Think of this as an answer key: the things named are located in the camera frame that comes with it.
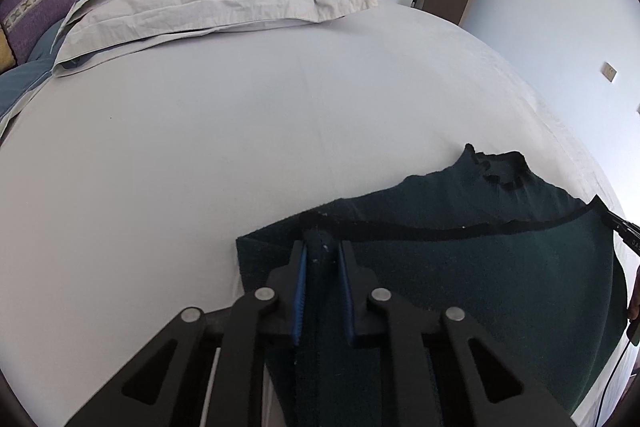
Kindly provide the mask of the person's right hand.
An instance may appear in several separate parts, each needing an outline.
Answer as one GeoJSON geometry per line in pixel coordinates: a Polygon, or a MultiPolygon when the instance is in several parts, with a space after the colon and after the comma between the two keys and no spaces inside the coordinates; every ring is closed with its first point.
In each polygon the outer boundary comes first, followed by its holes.
{"type": "Polygon", "coordinates": [[[631,291],[631,297],[628,305],[627,315],[629,321],[636,321],[640,314],[640,268],[637,270],[636,279],[634,280],[634,288],[631,291]]]}

